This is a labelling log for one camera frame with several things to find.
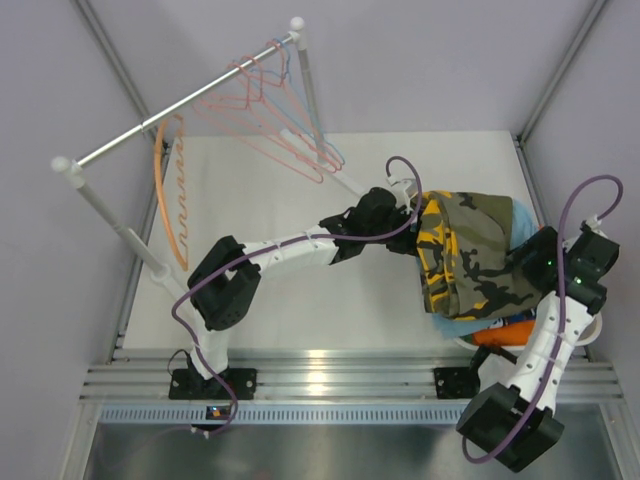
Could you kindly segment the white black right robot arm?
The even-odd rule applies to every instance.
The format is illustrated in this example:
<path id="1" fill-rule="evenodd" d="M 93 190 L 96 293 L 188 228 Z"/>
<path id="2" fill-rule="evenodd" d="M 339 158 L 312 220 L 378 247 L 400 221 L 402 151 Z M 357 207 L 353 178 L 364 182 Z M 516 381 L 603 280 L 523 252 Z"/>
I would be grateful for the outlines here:
<path id="1" fill-rule="evenodd" d="M 554 417 L 559 384 L 584 331 L 607 300 L 601 278 L 620 246 L 598 227 L 583 223 L 578 236 L 561 241 L 544 227 L 508 255 L 508 261 L 542 294 L 528 341 L 507 364 L 505 378 L 490 361 L 466 372 L 476 395 L 456 429 L 465 445 L 518 473 L 553 447 L 564 426 Z"/>

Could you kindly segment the blue white patterned trousers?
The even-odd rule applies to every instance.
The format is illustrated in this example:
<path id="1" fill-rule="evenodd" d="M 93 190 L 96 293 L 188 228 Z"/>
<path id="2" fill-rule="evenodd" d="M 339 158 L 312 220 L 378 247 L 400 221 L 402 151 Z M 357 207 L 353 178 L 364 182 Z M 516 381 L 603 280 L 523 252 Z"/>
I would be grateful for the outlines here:
<path id="1" fill-rule="evenodd" d="M 503 326 L 508 326 L 511 324 L 532 321 L 535 319 L 535 314 L 536 314 L 535 310 L 529 309 L 515 315 L 501 317 L 500 321 L 502 322 Z"/>

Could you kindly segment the light blue trousers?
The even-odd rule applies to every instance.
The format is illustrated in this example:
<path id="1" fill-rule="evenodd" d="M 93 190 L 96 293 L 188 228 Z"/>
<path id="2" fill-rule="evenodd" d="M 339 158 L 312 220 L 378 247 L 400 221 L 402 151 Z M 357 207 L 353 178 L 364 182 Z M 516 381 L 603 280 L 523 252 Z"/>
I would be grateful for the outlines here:
<path id="1" fill-rule="evenodd" d="M 526 240 L 533 236 L 538 229 L 539 225 L 535 221 L 530 210 L 521 202 L 514 199 L 510 249 L 515 249 L 522 245 Z M 434 314 L 433 323 L 436 330 L 444 339 L 454 339 L 471 335 L 481 330 L 502 327 L 503 325 L 500 318 L 458 322 L 446 319 L 441 315 Z"/>

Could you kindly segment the orange trousers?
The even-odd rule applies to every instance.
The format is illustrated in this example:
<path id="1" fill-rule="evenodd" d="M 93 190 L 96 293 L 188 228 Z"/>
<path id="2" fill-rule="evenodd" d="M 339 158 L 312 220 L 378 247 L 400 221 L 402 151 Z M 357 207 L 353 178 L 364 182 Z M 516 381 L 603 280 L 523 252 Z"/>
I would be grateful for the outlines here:
<path id="1" fill-rule="evenodd" d="M 499 328 L 489 328 L 472 334 L 476 346 L 524 346 L 529 340 L 535 325 L 534 320 L 511 323 Z"/>

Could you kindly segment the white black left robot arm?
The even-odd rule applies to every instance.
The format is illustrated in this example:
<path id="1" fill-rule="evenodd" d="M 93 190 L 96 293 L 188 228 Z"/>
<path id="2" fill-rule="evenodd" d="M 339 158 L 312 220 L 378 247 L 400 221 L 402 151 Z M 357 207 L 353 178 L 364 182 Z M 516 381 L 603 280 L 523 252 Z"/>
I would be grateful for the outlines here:
<path id="1" fill-rule="evenodd" d="M 415 256 L 421 194 L 414 181 L 404 180 L 390 189 L 374 187 L 356 206 L 292 236 L 255 243 L 232 235 L 218 240 L 187 282 L 189 301 L 202 319 L 187 367 L 194 389 L 214 397 L 225 388 L 228 340 L 216 335 L 244 319 L 262 281 L 350 260 L 368 244 Z"/>

